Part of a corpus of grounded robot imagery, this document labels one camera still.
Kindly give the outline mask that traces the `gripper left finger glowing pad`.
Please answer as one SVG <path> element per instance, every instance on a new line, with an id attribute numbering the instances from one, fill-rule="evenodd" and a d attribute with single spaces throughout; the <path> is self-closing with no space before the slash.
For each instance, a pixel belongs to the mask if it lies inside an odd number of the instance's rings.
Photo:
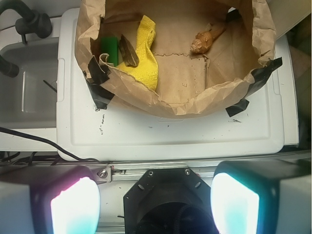
<path id="1" fill-rule="evenodd" d="M 100 192 L 81 165 L 2 166 L 2 234 L 94 234 Z"/>

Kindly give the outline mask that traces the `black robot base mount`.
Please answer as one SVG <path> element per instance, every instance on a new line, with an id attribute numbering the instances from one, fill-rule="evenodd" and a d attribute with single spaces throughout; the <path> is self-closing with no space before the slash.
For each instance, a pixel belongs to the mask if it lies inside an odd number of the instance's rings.
<path id="1" fill-rule="evenodd" d="M 211 187 L 190 168 L 151 169 L 123 197 L 127 234 L 217 234 Z"/>

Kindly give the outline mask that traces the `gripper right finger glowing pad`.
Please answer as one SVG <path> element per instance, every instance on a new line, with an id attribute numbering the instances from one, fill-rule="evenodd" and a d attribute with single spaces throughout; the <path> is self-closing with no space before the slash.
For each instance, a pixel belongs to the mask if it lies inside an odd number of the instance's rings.
<path id="1" fill-rule="evenodd" d="M 222 234 L 310 234 L 311 161 L 223 161 L 210 198 Z"/>

